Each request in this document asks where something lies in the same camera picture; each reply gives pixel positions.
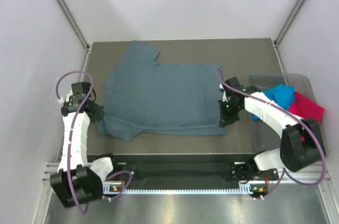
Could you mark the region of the grey-blue t-shirt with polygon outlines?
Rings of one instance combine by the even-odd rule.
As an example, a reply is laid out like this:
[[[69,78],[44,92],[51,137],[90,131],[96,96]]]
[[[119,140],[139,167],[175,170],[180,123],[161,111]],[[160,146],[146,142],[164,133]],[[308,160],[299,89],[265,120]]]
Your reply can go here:
[[[162,63],[160,51],[134,41],[104,83],[99,135],[131,141],[142,132],[175,136],[227,134],[219,125],[218,64]]]

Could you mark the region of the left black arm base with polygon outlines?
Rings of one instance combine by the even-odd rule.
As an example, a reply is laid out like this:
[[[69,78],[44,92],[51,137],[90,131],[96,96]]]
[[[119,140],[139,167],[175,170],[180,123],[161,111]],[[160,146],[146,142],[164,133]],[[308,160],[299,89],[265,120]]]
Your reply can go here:
[[[107,181],[127,182],[130,178],[130,175],[127,172],[134,178],[137,164],[133,157],[129,155],[112,155],[110,158],[113,164],[113,171],[107,175]]]

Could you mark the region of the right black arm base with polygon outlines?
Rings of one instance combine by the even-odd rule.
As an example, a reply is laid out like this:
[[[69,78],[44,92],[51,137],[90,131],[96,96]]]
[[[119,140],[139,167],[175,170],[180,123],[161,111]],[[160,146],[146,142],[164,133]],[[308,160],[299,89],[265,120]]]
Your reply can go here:
[[[248,162],[234,162],[230,164],[229,168],[232,178],[242,184],[249,182],[270,182],[279,179],[276,169],[257,171]]]

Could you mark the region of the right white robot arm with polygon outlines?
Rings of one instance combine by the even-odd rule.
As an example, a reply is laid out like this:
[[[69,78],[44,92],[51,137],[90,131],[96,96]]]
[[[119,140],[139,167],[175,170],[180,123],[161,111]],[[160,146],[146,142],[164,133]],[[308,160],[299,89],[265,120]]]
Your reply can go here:
[[[280,138],[280,147],[256,154],[247,166],[248,175],[257,180],[269,169],[285,168],[291,172],[325,159],[325,147],[320,125],[313,119],[303,119],[271,101],[255,86],[244,87],[236,77],[220,83],[222,92],[220,127],[239,120],[245,110],[257,116]]]

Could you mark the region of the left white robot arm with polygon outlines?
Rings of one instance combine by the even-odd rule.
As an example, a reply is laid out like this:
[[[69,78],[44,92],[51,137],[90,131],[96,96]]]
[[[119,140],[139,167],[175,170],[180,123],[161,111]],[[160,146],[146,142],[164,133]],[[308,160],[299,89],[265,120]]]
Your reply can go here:
[[[103,196],[105,179],[114,180],[120,174],[118,164],[111,157],[101,157],[89,164],[87,161],[87,132],[90,123],[103,118],[103,107],[86,100],[79,112],[81,102],[91,89],[88,82],[72,84],[61,107],[64,123],[64,144],[56,173],[50,177],[50,185],[65,208],[76,206],[70,184],[79,204],[99,200]]]

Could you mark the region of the bright blue t-shirt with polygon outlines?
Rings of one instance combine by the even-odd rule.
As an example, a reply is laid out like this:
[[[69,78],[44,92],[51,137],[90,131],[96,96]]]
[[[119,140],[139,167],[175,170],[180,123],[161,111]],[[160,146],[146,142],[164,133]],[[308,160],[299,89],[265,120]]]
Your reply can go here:
[[[292,86],[279,84],[270,89],[263,89],[262,92],[268,99],[274,101],[285,110],[288,110],[295,101],[295,89]]]

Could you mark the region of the magenta t-shirt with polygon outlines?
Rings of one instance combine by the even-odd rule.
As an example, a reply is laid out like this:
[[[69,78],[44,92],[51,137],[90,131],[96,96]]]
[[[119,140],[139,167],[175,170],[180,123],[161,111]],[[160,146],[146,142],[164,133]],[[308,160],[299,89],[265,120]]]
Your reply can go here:
[[[325,109],[299,92],[294,92],[295,100],[290,105],[288,111],[303,119],[312,118],[318,123],[321,122]]]

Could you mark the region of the left aluminium frame post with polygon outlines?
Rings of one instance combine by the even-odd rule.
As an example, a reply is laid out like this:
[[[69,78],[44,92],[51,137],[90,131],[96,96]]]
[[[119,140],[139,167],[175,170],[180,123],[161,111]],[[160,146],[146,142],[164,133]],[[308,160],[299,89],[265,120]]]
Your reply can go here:
[[[88,44],[84,35],[82,34],[65,0],[56,0],[56,2],[59,8],[61,9],[63,15],[65,16],[67,22],[69,23],[70,27],[73,29],[73,32],[75,33],[78,40],[80,41],[81,45],[84,47],[85,50],[88,50],[90,48],[90,45]]]

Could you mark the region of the aluminium frame post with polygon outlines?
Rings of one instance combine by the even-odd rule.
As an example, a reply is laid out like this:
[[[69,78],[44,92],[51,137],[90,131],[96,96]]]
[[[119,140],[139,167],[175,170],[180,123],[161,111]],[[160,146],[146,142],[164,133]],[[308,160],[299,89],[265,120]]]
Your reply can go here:
[[[275,48],[278,48],[284,37],[286,36],[287,32],[289,31],[290,27],[292,26],[293,22],[297,18],[299,12],[301,11],[304,3],[306,0],[297,0],[289,13],[286,21],[284,22],[277,38],[273,41],[273,45]]]
[[[90,45],[88,44],[84,35],[82,34],[65,0],[56,0],[56,2],[59,8],[61,9],[63,15],[65,16],[67,22],[69,23],[70,27],[73,29],[73,32],[75,33],[78,40],[80,41],[81,45],[84,47],[85,50],[88,50],[90,48]]]

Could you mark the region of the front aluminium rail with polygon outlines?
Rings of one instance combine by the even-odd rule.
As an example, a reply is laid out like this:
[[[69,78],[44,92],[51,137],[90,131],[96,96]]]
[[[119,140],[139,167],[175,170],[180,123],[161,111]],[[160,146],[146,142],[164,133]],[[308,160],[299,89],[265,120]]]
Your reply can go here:
[[[59,163],[48,163],[45,169],[42,183],[49,183],[50,175],[58,171]],[[320,162],[312,164],[298,172],[292,172],[287,170],[287,173],[290,174],[296,180],[303,183],[313,183],[316,182],[323,171],[323,165]]]

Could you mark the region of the right aluminium frame post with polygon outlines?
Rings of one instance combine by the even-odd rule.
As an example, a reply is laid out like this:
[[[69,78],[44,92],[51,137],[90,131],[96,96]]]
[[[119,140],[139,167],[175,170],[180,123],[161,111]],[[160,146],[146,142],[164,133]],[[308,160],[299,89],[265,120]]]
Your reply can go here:
[[[286,21],[284,22],[277,38],[273,41],[273,45],[275,48],[278,48],[284,37],[286,36],[287,32],[289,31],[290,27],[292,26],[293,22],[297,18],[299,12],[301,11],[304,3],[306,0],[297,0],[289,13]]]

